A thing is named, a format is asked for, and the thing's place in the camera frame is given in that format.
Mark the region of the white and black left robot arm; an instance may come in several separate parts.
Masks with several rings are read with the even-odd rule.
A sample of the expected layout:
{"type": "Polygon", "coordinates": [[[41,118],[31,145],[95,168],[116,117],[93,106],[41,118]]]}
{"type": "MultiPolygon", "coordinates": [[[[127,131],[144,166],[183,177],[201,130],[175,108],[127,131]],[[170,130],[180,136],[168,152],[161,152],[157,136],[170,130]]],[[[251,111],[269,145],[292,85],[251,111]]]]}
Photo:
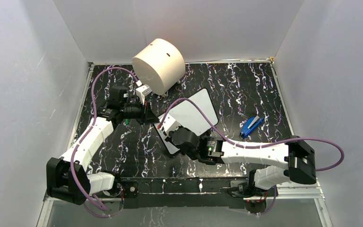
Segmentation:
{"type": "Polygon", "coordinates": [[[122,184],[117,174],[101,171],[89,175],[86,171],[101,144],[124,120],[135,119],[141,125],[159,122],[146,100],[150,93],[147,85],[138,87],[135,95],[126,87],[110,88],[109,98],[97,106],[96,117],[79,139],[59,158],[47,162],[47,195],[76,205],[102,191],[111,197],[120,195],[122,184]]]}

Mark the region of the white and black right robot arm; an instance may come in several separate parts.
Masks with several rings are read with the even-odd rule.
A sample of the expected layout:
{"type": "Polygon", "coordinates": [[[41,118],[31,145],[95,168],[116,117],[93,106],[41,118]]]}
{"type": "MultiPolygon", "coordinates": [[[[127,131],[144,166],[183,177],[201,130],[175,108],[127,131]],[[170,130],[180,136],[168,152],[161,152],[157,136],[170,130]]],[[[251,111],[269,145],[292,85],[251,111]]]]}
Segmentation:
{"type": "Polygon", "coordinates": [[[271,187],[284,182],[306,185],[316,183],[315,151],[298,137],[291,137],[287,142],[271,145],[198,136],[183,127],[173,131],[163,131],[161,134],[165,142],[176,147],[183,155],[206,165],[230,163],[265,165],[266,168],[250,171],[247,183],[231,187],[229,191],[239,191],[240,196],[259,196],[271,187]]]}

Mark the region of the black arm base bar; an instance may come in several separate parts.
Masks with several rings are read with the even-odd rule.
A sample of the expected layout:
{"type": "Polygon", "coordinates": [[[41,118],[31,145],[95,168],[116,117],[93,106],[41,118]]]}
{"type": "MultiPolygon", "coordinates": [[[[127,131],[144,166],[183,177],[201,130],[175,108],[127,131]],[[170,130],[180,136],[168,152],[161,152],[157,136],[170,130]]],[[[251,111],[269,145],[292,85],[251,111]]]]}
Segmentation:
{"type": "Polygon", "coordinates": [[[117,178],[113,189],[100,192],[105,202],[124,199],[124,208],[228,207],[263,212],[270,195],[249,187],[245,177],[117,178]]]}

